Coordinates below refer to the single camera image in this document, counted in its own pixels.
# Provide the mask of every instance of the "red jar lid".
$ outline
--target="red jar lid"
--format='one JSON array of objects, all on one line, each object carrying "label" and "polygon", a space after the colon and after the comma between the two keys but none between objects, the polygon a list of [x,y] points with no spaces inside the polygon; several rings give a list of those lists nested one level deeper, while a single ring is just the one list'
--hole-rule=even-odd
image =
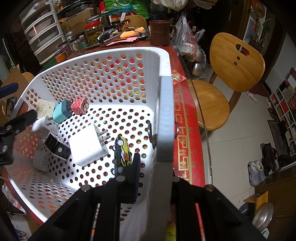
[{"label": "red jar lid", "polygon": [[100,22],[100,21],[96,21],[96,22],[89,23],[89,24],[85,25],[84,28],[85,28],[85,29],[88,29],[88,28],[91,28],[91,27],[97,26],[97,25],[99,25],[99,24],[101,24],[101,22]]}]

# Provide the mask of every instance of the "white power adapter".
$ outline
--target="white power adapter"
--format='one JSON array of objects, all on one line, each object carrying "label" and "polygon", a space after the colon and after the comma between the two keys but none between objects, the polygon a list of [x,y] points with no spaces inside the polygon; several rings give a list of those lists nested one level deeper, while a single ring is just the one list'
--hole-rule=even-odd
[{"label": "white power adapter", "polygon": [[49,116],[44,116],[41,119],[36,120],[32,125],[32,132],[38,134],[42,139],[45,139],[49,132],[57,135],[58,130],[59,124]]},{"label": "white power adapter", "polygon": [[108,155],[108,148],[104,141],[110,136],[102,137],[107,132],[107,130],[100,132],[94,124],[91,124],[70,137],[69,145],[76,165],[84,167]]}]

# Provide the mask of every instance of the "cardboard box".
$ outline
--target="cardboard box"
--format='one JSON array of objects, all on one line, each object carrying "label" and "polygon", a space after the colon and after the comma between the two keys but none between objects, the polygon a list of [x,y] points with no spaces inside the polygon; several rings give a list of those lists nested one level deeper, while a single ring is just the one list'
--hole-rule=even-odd
[{"label": "cardboard box", "polygon": [[31,233],[35,233],[41,226],[35,220],[33,220],[29,215],[22,215],[25,220],[27,220]]},{"label": "cardboard box", "polygon": [[11,215],[8,213],[12,225],[15,228],[15,232],[18,236],[19,241],[26,241],[32,236],[29,224],[27,220],[19,214]]},{"label": "cardboard box", "polygon": [[86,20],[92,16],[94,16],[94,10],[87,9],[76,16],[70,18],[62,18],[60,20],[60,23],[62,24],[64,34],[72,30],[74,30],[75,34],[80,34],[84,32]]},{"label": "cardboard box", "polygon": [[0,103],[3,105],[4,108],[6,107],[6,102],[9,97],[16,96],[17,100],[18,100],[28,85],[27,80],[25,79],[25,77],[22,75],[22,73],[20,72],[20,70],[17,67],[15,67],[10,72],[9,76],[3,82],[1,87],[12,84],[12,83],[18,83],[19,88],[18,88],[17,92],[15,92],[11,95],[8,95],[0,100]]}]

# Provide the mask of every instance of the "red envelope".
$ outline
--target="red envelope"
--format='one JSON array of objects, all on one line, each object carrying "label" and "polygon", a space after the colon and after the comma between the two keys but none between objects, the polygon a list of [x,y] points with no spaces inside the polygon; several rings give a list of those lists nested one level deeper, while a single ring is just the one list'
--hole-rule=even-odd
[{"label": "red envelope", "polygon": [[183,82],[184,80],[187,80],[187,78],[180,73],[178,73],[175,70],[172,70],[172,78],[173,78],[173,85],[179,84]]}]

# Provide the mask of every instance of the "metal bowl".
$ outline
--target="metal bowl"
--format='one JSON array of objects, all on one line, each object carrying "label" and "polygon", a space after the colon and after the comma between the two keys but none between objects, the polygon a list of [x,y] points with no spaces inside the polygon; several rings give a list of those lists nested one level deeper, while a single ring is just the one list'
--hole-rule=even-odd
[{"label": "metal bowl", "polygon": [[272,203],[262,204],[261,207],[258,209],[252,224],[260,232],[263,232],[264,229],[269,225],[273,214],[274,214],[274,205]]}]

